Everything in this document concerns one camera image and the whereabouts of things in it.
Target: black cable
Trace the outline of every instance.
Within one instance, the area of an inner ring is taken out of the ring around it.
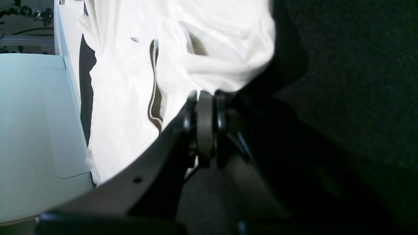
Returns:
[[[27,36],[53,36],[53,34],[26,34]]]
[[[23,30],[23,31],[14,33],[12,35],[18,35],[18,34],[21,34],[21,33],[26,33],[26,32],[35,31],[35,30],[45,30],[45,29],[53,29],[53,28],[33,28],[33,29]]]

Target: white shirt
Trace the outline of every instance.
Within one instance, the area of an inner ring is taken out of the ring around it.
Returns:
[[[155,77],[163,129],[192,90],[236,91],[274,51],[268,0],[86,0],[87,44],[96,52],[90,157],[96,184],[132,163],[158,137],[148,119]]]

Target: light blue surface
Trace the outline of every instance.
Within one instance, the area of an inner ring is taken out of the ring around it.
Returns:
[[[0,54],[0,224],[92,189],[86,144],[61,56]]]

